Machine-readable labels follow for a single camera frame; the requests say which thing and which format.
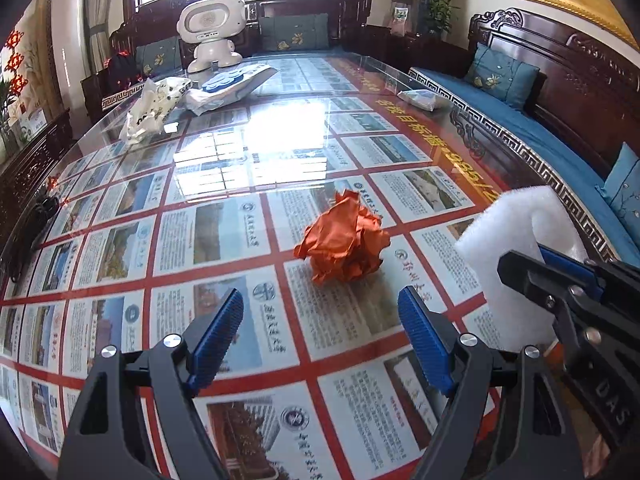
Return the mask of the potted green plant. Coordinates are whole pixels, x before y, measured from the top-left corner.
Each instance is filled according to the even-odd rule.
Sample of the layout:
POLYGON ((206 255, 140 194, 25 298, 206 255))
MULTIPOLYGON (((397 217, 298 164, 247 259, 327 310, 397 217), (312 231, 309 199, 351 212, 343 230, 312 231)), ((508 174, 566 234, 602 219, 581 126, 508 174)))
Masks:
POLYGON ((427 5, 426 30, 431 35, 442 36, 452 29, 452 14, 457 7, 452 0, 431 0, 427 5))

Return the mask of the blue cushion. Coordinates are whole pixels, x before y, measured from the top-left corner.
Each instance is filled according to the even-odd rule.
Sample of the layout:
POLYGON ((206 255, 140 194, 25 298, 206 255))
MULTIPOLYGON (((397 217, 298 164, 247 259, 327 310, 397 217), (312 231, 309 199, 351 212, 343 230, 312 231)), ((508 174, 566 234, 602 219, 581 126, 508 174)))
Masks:
POLYGON ((639 244, 640 236, 640 159, 624 142, 604 185, 597 191, 610 206, 627 233, 639 244))
POLYGON ((510 107, 522 110, 538 74, 537 66, 478 44, 464 80, 510 107))

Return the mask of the orange paper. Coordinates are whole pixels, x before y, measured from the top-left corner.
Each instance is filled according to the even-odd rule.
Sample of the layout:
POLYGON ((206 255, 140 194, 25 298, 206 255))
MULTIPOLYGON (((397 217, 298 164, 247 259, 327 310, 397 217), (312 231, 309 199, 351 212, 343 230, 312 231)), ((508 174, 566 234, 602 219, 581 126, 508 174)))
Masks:
POLYGON ((353 190, 335 193, 335 204, 307 226, 294 247, 297 259, 308 259, 312 281, 349 283, 378 270, 390 234, 379 216, 364 206, 353 190))

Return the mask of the green cushion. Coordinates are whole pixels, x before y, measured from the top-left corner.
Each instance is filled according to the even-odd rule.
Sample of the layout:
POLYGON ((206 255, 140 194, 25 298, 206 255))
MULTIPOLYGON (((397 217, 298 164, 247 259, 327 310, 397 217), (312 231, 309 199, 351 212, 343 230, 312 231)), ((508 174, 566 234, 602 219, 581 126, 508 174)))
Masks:
POLYGON ((181 67, 179 38, 165 38, 136 47, 137 69, 144 78, 158 77, 181 67))
POLYGON ((259 21, 265 51, 326 50, 329 14, 265 16, 259 21))

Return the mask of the blue cushion near right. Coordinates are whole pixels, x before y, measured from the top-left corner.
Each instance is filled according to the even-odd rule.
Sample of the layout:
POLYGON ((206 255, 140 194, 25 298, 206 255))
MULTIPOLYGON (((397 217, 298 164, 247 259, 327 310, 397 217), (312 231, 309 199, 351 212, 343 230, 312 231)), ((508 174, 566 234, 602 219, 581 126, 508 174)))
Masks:
POLYGON ((597 191, 610 206, 627 233, 639 244, 640 236, 640 159, 624 142, 604 185, 597 191))

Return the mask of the white blue mailer bag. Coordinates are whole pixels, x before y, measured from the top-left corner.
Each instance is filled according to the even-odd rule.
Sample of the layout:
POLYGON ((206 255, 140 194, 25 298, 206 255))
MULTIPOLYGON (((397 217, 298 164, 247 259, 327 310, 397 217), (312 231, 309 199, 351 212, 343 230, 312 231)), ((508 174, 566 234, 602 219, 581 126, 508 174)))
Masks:
POLYGON ((216 73, 197 89, 184 96, 184 106, 196 116, 242 101, 278 70, 268 64, 240 65, 234 70, 216 73))

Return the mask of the white robot toy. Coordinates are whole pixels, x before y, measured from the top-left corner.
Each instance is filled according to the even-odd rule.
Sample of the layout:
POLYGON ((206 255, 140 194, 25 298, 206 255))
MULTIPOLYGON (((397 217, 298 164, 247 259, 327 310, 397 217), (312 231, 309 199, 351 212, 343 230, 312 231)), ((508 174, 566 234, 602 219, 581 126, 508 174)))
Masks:
POLYGON ((186 44, 195 44, 188 73, 209 70, 214 64, 231 67, 243 61, 231 37, 246 26, 244 0, 198 0, 186 6, 177 22, 177 32, 186 44))

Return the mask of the blue cushion far right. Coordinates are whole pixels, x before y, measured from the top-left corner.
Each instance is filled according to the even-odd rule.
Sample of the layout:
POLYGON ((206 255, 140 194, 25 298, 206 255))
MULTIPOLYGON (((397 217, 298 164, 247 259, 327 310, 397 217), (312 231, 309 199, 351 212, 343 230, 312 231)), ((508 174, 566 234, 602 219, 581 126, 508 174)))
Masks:
POLYGON ((510 107, 522 110, 538 74, 537 66, 478 44, 464 80, 510 107))

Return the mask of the green cushion back left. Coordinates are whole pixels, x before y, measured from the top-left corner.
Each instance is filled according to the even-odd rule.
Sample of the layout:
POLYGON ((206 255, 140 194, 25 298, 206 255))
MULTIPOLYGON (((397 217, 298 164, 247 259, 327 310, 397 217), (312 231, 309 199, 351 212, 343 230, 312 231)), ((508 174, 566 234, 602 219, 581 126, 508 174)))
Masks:
POLYGON ((144 78, 158 77, 181 67, 179 38, 165 38, 136 47, 137 69, 144 78))

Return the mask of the white crumpled plastic bag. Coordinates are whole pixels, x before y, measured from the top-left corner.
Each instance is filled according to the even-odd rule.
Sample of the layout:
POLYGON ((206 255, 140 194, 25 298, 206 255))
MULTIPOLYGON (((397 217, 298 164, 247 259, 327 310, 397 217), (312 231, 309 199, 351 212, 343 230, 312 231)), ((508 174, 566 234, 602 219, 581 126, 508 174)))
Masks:
POLYGON ((184 77, 145 81, 140 96, 126 114, 119 139, 140 143, 147 136, 159 133, 166 117, 191 88, 192 81, 184 77))

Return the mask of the tissue pack on table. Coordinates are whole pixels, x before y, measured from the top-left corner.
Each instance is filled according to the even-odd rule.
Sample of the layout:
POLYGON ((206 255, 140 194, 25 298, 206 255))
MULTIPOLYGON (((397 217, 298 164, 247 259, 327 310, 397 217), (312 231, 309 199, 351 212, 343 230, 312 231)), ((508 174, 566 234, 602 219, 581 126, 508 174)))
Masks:
POLYGON ((442 110, 450 105, 449 100, 427 89, 405 90, 399 92, 397 96, 401 101, 430 113, 435 110, 442 110))

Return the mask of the dark wooden sofa right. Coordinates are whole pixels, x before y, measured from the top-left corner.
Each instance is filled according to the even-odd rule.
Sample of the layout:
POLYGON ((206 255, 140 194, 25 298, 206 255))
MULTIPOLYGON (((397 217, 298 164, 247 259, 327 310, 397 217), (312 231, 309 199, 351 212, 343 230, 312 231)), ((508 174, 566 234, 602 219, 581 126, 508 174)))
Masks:
POLYGON ((409 74, 467 110, 526 162, 602 259, 638 264, 638 242, 601 194, 622 147, 639 147, 637 66, 585 32, 507 8, 474 15, 467 49, 437 48, 409 74), (521 108, 466 79, 481 47, 538 70, 521 108))

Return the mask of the red chinese knot decoration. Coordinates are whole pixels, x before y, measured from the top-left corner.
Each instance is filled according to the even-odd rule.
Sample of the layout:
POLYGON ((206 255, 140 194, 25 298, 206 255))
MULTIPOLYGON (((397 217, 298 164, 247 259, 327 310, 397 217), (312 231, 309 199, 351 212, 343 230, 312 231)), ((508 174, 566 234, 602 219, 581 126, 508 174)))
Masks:
POLYGON ((9 80, 9 92, 11 96, 16 96, 17 98, 28 85, 28 79, 18 72, 25 61, 24 55, 17 51, 18 44, 21 42, 23 37, 24 32, 13 29, 4 43, 4 47, 10 51, 10 56, 6 61, 6 64, 4 64, 3 70, 11 74, 9 80))

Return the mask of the green cushion back right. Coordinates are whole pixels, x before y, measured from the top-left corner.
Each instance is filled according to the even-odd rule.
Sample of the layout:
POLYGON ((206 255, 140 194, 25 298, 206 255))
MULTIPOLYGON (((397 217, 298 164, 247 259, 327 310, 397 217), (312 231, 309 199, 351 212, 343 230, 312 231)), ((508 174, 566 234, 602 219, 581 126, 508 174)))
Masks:
POLYGON ((259 21, 265 51, 326 50, 329 14, 265 16, 259 21))

